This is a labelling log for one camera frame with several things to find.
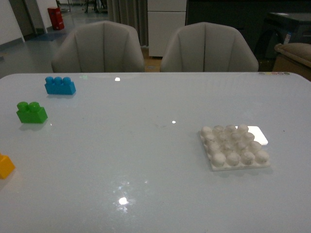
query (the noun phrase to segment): chair backrest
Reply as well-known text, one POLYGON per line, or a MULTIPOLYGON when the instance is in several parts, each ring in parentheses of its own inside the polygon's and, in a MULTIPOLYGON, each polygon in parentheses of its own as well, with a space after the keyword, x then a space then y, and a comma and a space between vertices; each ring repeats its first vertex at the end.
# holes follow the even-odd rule
POLYGON ((235 28, 196 23, 172 33, 162 72, 256 72, 258 61, 235 28))
POLYGON ((143 72, 137 31, 128 25, 101 21, 69 33, 52 59, 53 72, 143 72))

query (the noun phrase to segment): blue lego brick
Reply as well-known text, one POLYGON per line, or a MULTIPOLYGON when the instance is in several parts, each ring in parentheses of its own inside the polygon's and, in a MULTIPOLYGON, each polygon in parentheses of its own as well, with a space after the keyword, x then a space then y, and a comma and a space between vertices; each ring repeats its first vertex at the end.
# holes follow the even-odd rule
POLYGON ((76 92, 74 83, 69 77, 46 77, 45 89, 52 95, 73 95, 76 92))

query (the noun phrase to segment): white lego baseplate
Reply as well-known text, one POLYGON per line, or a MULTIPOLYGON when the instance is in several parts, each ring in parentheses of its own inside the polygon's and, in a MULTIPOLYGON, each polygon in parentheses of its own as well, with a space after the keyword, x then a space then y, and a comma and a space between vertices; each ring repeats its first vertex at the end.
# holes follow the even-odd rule
POLYGON ((205 126, 199 136, 213 171, 270 166, 269 154, 254 140, 247 125, 205 126))

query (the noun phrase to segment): floor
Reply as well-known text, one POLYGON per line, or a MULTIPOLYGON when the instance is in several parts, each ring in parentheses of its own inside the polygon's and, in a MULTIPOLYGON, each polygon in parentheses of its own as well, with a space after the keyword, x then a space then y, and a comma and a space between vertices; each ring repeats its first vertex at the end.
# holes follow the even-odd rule
MULTIPOLYGON (((60 47, 66 35, 81 25, 108 20, 107 13, 95 13, 80 5, 71 6, 71 12, 63 12, 65 28, 53 31, 43 36, 28 40, 25 43, 0 51, 0 78, 14 73, 52 73, 51 60, 60 47)), ((146 72, 159 72, 160 58, 149 57, 148 48, 143 47, 146 72)))

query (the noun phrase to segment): green lego brick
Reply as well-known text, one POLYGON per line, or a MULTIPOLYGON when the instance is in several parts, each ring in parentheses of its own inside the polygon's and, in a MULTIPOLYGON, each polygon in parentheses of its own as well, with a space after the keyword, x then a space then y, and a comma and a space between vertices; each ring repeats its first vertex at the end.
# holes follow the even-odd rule
POLYGON ((43 123, 48 115, 44 107, 40 107, 38 102, 20 102, 16 112, 21 123, 43 123))

